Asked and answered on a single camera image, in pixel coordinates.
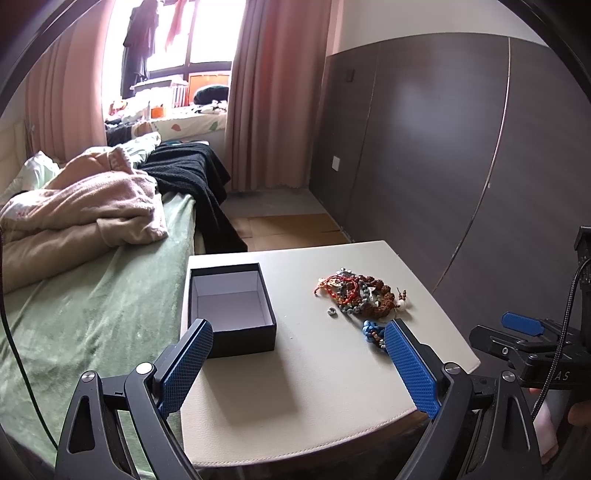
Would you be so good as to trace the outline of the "person's hand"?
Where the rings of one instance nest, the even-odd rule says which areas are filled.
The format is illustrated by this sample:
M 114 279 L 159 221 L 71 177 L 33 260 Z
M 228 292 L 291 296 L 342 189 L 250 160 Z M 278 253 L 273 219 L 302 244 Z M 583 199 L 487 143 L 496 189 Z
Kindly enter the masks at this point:
M 568 413 L 568 422 L 574 427 L 589 427 L 591 419 L 590 411 L 591 405 L 589 400 L 576 403 L 570 408 Z M 542 463 L 548 463 L 557 452 L 558 444 L 557 441 L 554 441 L 552 447 L 546 449 L 544 454 L 541 456 Z

